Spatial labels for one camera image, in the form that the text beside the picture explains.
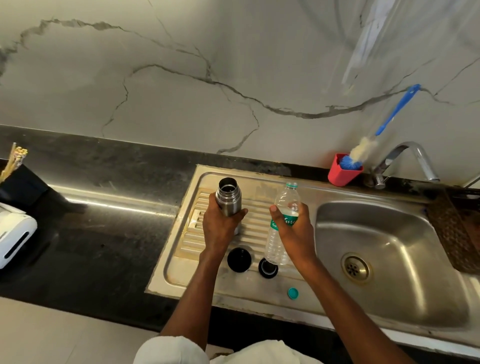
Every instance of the black countertop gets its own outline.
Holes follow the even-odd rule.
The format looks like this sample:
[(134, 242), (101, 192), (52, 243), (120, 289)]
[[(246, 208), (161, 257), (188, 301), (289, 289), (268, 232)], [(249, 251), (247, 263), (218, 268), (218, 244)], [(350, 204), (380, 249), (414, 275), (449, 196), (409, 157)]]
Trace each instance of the black countertop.
[[(28, 148), (25, 165), (53, 187), (29, 211), (38, 230), (0, 271), (0, 295), (154, 331), (162, 329), (177, 300), (144, 291), (197, 164), (318, 181), (327, 181), (328, 174), (24, 128), (0, 126), (0, 132), (0, 155), (8, 155), (12, 142)], [(361, 186), (360, 178), (353, 185)], [(388, 185), (397, 192), (410, 188), (400, 179)], [(114, 202), (91, 203), (105, 196)], [(123, 208), (125, 201), (142, 208)], [(283, 340), (324, 363), (350, 362), (335, 332), (213, 307), (209, 343), (239, 350), (266, 339)], [(404, 349), (418, 362), (469, 362)]]

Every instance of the green bottle label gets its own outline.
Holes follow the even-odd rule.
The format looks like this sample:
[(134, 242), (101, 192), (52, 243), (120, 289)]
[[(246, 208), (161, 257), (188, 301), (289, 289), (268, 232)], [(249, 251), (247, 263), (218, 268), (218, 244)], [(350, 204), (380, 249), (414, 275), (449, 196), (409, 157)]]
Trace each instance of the green bottle label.
[[(295, 222), (297, 221), (297, 219), (299, 217), (298, 216), (283, 215), (283, 218), (285, 219), (285, 222), (287, 223), (287, 225), (292, 226), (293, 224), (295, 224)], [(275, 230), (278, 231), (278, 226), (275, 224), (275, 221), (273, 221), (273, 220), (270, 222), (270, 227), (274, 228)]]

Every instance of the blue bristles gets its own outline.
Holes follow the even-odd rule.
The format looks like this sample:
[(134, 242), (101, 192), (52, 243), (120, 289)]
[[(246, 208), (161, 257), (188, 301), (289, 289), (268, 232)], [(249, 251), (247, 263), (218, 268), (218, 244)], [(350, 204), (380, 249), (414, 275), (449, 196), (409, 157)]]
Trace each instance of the blue bristles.
[(339, 164), (343, 170), (359, 170), (362, 166), (362, 162), (354, 162), (350, 156), (342, 157)]

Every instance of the faucet spout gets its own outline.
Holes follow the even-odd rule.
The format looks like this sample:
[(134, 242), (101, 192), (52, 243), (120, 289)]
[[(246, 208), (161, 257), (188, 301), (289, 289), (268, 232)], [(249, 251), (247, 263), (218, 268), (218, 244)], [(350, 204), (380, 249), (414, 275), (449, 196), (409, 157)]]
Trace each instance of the faucet spout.
[(367, 185), (375, 187), (376, 189), (385, 188), (385, 181), (388, 178), (383, 176), (385, 170), (393, 163), (393, 161), (405, 150), (410, 148), (413, 151), (420, 167), (425, 173), (425, 177), (430, 182), (439, 182), (440, 178), (435, 173), (432, 167), (432, 162), (428, 158), (427, 153), (423, 147), (415, 142), (403, 142), (397, 145), (388, 155), (380, 162), (380, 164), (372, 169), (372, 174), (367, 181)]

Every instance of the stainless steel thermos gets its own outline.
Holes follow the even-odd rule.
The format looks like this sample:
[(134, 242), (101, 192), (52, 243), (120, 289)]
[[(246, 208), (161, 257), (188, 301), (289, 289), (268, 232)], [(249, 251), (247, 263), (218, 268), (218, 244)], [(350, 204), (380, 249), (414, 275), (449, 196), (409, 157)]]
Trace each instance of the stainless steel thermos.
[[(218, 183), (215, 198), (225, 216), (232, 216), (241, 210), (241, 190), (234, 178), (226, 177)], [(239, 231), (240, 224), (235, 229), (235, 235)]]

